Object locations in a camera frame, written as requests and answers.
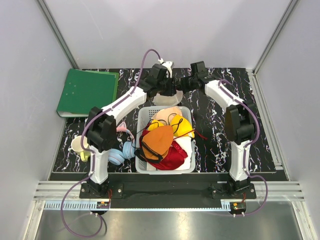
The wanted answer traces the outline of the white pink mesh laundry bag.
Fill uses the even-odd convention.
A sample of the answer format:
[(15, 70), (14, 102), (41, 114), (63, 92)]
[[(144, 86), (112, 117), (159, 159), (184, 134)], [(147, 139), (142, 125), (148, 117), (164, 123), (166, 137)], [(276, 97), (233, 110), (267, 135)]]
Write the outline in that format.
[(183, 91), (177, 90), (173, 96), (164, 96), (159, 93), (153, 98), (156, 106), (177, 106), (183, 98)]

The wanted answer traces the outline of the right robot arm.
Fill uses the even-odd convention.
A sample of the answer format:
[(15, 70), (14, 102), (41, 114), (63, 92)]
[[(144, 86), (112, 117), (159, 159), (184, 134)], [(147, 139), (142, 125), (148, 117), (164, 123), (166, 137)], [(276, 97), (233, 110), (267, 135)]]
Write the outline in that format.
[(188, 93), (201, 90), (213, 99), (224, 111), (224, 132), (231, 144), (231, 164), (225, 190), (232, 198), (239, 198), (250, 187), (249, 156), (251, 145), (260, 135), (260, 126), (251, 107), (252, 101), (245, 101), (224, 84), (229, 82), (210, 75), (203, 61), (190, 65), (191, 75), (174, 81), (177, 90)]

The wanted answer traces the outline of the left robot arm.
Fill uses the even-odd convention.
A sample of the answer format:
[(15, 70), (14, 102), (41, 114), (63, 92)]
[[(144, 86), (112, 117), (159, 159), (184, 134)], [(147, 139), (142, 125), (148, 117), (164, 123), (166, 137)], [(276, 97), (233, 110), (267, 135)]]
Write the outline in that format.
[(80, 146), (90, 153), (90, 171), (84, 181), (95, 197), (103, 198), (108, 193), (108, 157), (117, 141), (117, 125), (129, 112), (157, 94), (166, 98), (175, 95), (173, 66), (172, 61), (160, 59), (123, 96), (103, 108), (90, 110)]

